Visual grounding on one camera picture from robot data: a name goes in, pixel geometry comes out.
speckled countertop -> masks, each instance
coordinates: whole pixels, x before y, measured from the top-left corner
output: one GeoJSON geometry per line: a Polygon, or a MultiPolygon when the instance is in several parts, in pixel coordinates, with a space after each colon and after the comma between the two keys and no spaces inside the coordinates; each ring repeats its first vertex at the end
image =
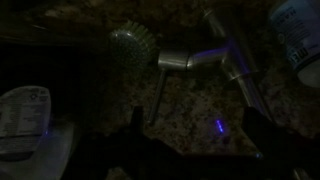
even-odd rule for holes
{"type": "MultiPolygon", "coordinates": [[[[292,128],[307,137],[320,132],[320,90],[301,84],[273,41],[268,28],[268,10],[277,0],[234,0],[239,19],[248,35],[258,64],[266,69],[259,87],[279,126],[292,128]]],[[[64,34],[106,35],[127,20],[145,25],[160,40],[179,39],[201,18],[194,0],[129,1],[69,0],[45,5],[23,15],[64,34]]],[[[147,114],[159,72],[150,66],[140,75],[113,66],[107,56],[88,60],[83,66],[87,111],[99,131],[110,133],[128,124],[134,106],[147,114]]],[[[161,139],[182,153],[257,152],[240,128],[241,93],[224,90],[219,77],[196,79],[181,74],[168,77],[157,123],[145,134],[161,139]],[[214,120],[222,119],[226,133],[218,135],[214,120]]]]}

nutrition label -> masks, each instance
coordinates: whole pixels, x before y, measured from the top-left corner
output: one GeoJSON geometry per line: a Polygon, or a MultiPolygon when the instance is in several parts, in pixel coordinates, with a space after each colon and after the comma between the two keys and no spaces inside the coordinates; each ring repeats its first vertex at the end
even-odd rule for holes
{"type": "Polygon", "coordinates": [[[270,19],[280,43],[286,46],[287,59],[294,69],[320,56],[320,18],[308,1],[287,1],[270,19]]]}
{"type": "Polygon", "coordinates": [[[34,151],[46,131],[51,110],[49,90],[26,86],[0,97],[0,154],[34,151]]]}

